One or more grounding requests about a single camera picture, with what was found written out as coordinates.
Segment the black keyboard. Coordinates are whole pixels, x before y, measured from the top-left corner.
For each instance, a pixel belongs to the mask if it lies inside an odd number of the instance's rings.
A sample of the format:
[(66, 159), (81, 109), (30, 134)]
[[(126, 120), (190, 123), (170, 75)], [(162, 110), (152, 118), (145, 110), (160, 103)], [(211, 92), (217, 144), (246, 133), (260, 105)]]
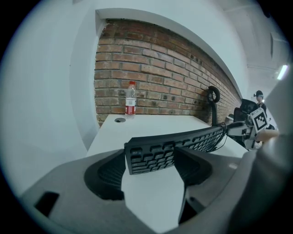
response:
[(129, 173), (138, 175), (173, 166), (175, 148), (212, 152), (226, 131), (222, 123), (188, 132), (131, 138), (124, 144)]

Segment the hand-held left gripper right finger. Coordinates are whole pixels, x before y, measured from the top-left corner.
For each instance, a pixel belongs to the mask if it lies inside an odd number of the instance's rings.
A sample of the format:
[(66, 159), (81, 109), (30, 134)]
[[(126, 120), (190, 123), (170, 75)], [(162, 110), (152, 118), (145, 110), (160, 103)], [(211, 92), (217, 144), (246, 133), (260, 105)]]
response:
[(176, 148), (174, 166), (184, 183), (179, 225), (226, 229), (243, 193), (240, 158)]

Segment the ceiling light strip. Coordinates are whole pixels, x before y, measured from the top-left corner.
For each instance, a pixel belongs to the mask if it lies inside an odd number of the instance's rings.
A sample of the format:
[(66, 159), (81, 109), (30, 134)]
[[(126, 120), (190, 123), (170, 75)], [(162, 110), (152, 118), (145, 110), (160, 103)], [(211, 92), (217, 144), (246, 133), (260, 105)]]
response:
[(277, 80), (282, 80), (284, 75), (286, 74), (288, 69), (288, 65), (283, 65), (278, 73)]

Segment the black office chair with headrest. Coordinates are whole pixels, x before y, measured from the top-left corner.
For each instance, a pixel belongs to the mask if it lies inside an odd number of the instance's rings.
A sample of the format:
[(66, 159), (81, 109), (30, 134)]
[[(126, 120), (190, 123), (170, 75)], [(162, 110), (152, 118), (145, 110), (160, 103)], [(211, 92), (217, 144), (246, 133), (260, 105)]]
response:
[(207, 90), (207, 101), (212, 109), (212, 126), (218, 124), (217, 103), (220, 101), (220, 91), (217, 87), (209, 86)]

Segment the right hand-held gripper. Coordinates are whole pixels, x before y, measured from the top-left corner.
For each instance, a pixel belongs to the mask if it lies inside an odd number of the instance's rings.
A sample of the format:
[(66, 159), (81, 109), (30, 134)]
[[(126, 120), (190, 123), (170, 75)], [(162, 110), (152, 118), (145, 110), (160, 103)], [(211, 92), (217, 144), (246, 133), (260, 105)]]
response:
[(244, 145), (247, 150), (260, 147), (257, 135), (268, 127), (269, 123), (263, 108), (258, 108), (247, 115), (245, 122), (233, 122), (226, 126), (229, 136), (244, 136)]

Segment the person's right forearm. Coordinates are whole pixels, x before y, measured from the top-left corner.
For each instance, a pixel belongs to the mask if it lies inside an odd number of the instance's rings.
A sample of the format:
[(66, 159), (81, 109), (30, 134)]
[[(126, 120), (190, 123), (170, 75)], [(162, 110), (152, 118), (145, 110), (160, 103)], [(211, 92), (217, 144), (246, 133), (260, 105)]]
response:
[(272, 129), (263, 129), (262, 131), (258, 132), (255, 138), (255, 141), (257, 143), (266, 143), (271, 138), (275, 138), (279, 135), (278, 130), (272, 130)]

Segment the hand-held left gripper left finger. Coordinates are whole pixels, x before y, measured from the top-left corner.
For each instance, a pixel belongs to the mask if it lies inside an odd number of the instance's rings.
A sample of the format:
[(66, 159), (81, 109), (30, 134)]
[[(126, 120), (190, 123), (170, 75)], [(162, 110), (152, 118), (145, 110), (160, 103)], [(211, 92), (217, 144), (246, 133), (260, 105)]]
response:
[(38, 224), (56, 234), (155, 234), (125, 204), (124, 150), (61, 164), (22, 195)]

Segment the black chair with dark jacket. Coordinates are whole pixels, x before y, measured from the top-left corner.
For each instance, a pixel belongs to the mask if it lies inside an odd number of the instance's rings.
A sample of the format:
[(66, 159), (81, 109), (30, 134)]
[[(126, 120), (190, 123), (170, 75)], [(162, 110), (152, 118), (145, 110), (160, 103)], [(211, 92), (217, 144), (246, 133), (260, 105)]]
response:
[(255, 102), (241, 99), (240, 107), (236, 107), (233, 113), (233, 122), (244, 122), (248, 126), (253, 126), (253, 121), (251, 113), (258, 109), (258, 106)]

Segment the clear red-capped water bottle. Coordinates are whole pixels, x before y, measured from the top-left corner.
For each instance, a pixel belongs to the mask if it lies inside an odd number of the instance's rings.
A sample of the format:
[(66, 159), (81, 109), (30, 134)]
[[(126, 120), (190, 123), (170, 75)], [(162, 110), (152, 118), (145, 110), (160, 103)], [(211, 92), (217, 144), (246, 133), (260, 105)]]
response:
[(136, 115), (136, 100), (136, 83), (130, 81), (125, 96), (125, 116), (128, 119), (133, 119)]

